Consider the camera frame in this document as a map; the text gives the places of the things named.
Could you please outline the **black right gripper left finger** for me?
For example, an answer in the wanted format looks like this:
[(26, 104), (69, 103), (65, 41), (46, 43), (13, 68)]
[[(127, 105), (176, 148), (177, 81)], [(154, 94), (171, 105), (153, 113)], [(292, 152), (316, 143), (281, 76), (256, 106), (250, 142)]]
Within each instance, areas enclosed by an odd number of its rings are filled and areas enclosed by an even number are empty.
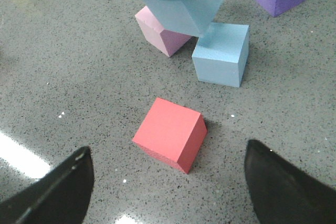
[(94, 185), (84, 146), (38, 182), (1, 203), (1, 223), (82, 223)]

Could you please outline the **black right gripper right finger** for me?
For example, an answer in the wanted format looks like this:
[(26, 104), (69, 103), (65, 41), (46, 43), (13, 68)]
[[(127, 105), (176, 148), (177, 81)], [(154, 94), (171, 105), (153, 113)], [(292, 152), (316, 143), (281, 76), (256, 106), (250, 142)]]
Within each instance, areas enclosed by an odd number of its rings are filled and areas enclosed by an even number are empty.
[(261, 141), (248, 141), (244, 169), (260, 223), (335, 223), (335, 190)]

